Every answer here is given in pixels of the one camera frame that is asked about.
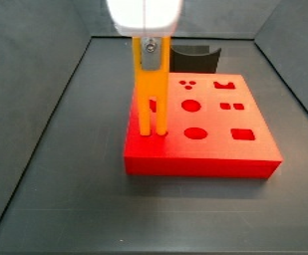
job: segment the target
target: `table surface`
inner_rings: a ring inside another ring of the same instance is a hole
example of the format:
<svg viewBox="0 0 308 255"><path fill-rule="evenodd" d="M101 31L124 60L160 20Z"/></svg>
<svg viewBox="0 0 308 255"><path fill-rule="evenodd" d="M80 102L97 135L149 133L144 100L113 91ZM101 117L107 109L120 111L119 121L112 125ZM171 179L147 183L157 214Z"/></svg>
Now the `table surface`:
<svg viewBox="0 0 308 255"><path fill-rule="evenodd" d="M128 176L131 39L95 39L0 222L0 254L308 253L308 115L252 41L222 47L243 75L284 162L268 180Z"/></svg>

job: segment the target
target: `metal screw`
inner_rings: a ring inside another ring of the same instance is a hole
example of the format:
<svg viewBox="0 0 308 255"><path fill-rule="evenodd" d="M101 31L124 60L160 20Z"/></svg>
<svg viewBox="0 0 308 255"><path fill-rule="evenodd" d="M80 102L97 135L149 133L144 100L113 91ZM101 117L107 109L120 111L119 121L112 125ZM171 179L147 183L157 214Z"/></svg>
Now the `metal screw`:
<svg viewBox="0 0 308 255"><path fill-rule="evenodd" d="M147 42L147 51L152 53L155 52L156 48L157 48L157 43L155 39L149 39L149 41Z"/></svg>

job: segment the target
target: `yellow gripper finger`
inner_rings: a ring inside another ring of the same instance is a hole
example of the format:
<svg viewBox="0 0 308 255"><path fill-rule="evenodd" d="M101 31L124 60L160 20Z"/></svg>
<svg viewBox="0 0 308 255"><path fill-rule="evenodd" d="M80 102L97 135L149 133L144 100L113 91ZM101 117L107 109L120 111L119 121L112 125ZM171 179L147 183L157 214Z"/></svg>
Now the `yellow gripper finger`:
<svg viewBox="0 0 308 255"><path fill-rule="evenodd" d="M167 134L167 101L168 101L168 74L169 74L169 45L171 37L161 39L161 64L159 70L147 71L141 63L141 38L133 37L136 88L140 112L141 135L152 134L151 98L156 98L156 132Z"/></svg>

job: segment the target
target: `gray wall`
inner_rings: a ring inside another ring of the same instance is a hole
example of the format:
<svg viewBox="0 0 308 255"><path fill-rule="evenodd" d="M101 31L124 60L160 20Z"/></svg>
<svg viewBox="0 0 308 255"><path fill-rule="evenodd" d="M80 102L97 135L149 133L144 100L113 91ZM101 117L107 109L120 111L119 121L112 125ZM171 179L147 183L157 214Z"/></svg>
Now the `gray wall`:
<svg viewBox="0 0 308 255"><path fill-rule="evenodd" d="M120 36L107 0L74 0L93 36ZM184 0L177 37L254 39L280 0Z"/></svg>
<svg viewBox="0 0 308 255"><path fill-rule="evenodd" d="M308 110L308 0L283 0L256 44Z"/></svg>
<svg viewBox="0 0 308 255"><path fill-rule="evenodd" d="M0 215L89 42L72 0L0 0Z"/></svg>

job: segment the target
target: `red block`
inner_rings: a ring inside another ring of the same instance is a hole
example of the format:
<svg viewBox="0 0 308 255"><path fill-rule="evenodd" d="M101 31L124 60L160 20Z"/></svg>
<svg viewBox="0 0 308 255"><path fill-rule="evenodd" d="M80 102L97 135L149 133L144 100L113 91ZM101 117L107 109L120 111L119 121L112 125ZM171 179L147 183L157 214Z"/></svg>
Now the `red block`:
<svg viewBox="0 0 308 255"><path fill-rule="evenodd" d="M141 136L133 101L128 174L268 178L283 161L240 75L171 74L167 136L155 115L153 135Z"/></svg>

